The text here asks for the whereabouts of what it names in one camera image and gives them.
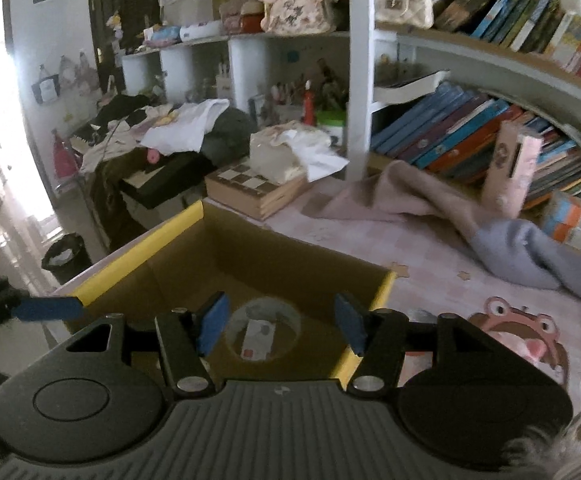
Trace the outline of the small cream block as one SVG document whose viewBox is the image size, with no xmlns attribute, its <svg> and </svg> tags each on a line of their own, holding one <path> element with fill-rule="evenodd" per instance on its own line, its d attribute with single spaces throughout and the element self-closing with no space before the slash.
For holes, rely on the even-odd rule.
<svg viewBox="0 0 581 480">
<path fill-rule="evenodd" d="M 243 360 L 263 362 L 269 359 L 276 325 L 266 320 L 250 320 L 246 327 L 240 356 Z"/>
</svg>

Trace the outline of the black trash bin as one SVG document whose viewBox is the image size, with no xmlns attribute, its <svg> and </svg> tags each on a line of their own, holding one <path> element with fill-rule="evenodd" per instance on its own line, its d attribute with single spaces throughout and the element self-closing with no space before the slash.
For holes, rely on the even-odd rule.
<svg viewBox="0 0 581 480">
<path fill-rule="evenodd" d="M 84 239 L 77 233 L 69 233 L 60 238 L 48 248 L 41 261 L 41 268 L 50 272 L 61 285 L 88 270 L 90 266 L 92 260 Z"/>
</svg>

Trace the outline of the pink cartoon table mat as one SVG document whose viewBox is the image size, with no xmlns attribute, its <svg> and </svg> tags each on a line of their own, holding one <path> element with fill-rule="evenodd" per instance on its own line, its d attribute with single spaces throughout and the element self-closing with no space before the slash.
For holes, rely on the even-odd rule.
<svg viewBox="0 0 581 480">
<path fill-rule="evenodd" d="M 266 219 L 260 217 L 251 188 L 230 185 L 221 177 L 208 179 L 207 185 L 210 200 L 259 226 L 391 269 L 397 281 L 390 307 L 415 321 L 457 313 L 497 333 L 525 358 L 537 347 L 524 347 L 522 341 L 544 340 L 544 354 L 533 364 L 565 386 L 581 411 L 581 300 L 569 292 L 499 280 L 469 254 L 456 233 L 432 217 L 390 223 L 313 219 L 302 213 L 311 198 L 335 194 L 340 188 L 336 182 L 322 182 L 291 203 L 277 202 L 265 192 L 262 200 L 278 207 Z"/>
</svg>

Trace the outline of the yellow cardboard box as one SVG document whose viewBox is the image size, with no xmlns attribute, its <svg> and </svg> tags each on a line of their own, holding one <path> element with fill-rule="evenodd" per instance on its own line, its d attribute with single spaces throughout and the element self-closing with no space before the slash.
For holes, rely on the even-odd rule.
<svg viewBox="0 0 581 480">
<path fill-rule="evenodd" d="M 85 312 L 67 328 L 77 333 L 97 318 L 121 313 L 147 328 L 176 308 L 195 311 L 225 292 L 233 311 L 271 297 L 299 315 L 299 333 L 281 333 L 282 353 L 270 362 L 240 359 L 223 335 L 208 362 L 219 379 L 348 382 L 359 360 L 336 325 L 335 298 L 351 294 L 364 310 L 385 307 L 395 275 L 328 248 L 296 240 L 234 212 L 198 202 L 100 261 L 62 288 Z"/>
</svg>

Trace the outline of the grey purple cloth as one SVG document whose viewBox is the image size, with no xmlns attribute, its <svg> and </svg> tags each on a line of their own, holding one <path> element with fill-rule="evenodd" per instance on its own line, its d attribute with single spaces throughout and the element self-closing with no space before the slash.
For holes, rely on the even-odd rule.
<svg viewBox="0 0 581 480">
<path fill-rule="evenodd" d="M 581 252 L 553 240 L 534 223 L 507 219 L 428 172 L 391 162 L 381 174 L 318 195 L 303 213 L 330 220 L 397 221 L 405 216 L 447 222 L 496 278 L 566 289 L 581 299 Z"/>
</svg>

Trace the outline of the wooden chessboard box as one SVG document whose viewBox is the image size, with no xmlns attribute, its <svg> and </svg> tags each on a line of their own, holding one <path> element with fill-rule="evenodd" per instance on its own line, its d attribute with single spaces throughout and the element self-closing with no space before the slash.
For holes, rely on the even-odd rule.
<svg viewBox="0 0 581 480">
<path fill-rule="evenodd" d="M 276 184 L 252 170 L 246 159 L 205 176 L 207 195 L 247 217 L 266 220 L 309 188 L 304 176 Z"/>
</svg>

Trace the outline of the white tissue pack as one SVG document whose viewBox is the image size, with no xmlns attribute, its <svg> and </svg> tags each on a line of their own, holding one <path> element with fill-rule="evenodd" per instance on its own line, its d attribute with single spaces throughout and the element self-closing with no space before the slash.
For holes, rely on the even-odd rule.
<svg viewBox="0 0 581 480">
<path fill-rule="evenodd" d="M 337 153 L 328 133 L 296 120 L 252 133 L 248 162 L 257 174 L 279 185 L 299 177 L 315 182 L 349 163 Z"/>
</svg>

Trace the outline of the orange blue white box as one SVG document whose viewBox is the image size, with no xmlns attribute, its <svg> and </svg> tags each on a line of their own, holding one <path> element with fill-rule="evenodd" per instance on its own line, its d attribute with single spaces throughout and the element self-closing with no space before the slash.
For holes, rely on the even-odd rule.
<svg viewBox="0 0 581 480">
<path fill-rule="evenodd" d="M 540 228 L 553 240 L 581 252 L 581 200 L 554 192 L 543 210 Z"/>
</svg>

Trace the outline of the pink cylindrical box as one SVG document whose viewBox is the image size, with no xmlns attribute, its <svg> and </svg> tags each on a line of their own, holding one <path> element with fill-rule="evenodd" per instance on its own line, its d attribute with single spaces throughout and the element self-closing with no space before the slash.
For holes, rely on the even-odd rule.
<svg viewBox="0 0 581 480">
<path fill-rule="evenodd" d="M 505 218 L 517 218 L 527 198 L 537 168 L 543 138 L 518 122 L 501 123 L 481 204 Z"/>
</svg>

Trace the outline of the white bookshelf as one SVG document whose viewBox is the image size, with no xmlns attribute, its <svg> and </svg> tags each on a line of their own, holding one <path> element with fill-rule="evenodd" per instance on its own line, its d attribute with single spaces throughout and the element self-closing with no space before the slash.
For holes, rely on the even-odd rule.
<svg viewBox="0 0 581 480">
<path fill-rule="evenodd" d="M 350 0 L 350 29 L 317 36 L 220 35 L 187 40 L 122 61 L 127 92 L 138 94 L 164 84 L 164 95 L 182 104 L 205 79 L 228 63 L 228 97 L 241 110 L 273 84 L 299 76 L 325 58 L 348 79 L 350 102 L 345 152 L 350 180 L 376 162 L 371 154 L 373 115 L 388 106 L 379 94 L 383 76 L 401 78 L 444 70 L 455 84 L 487 91 L 544 114 L 581 146 L 581 78 L 536 54 L 435 29 L 378 23 L 373 0 Z"/>
</svg>

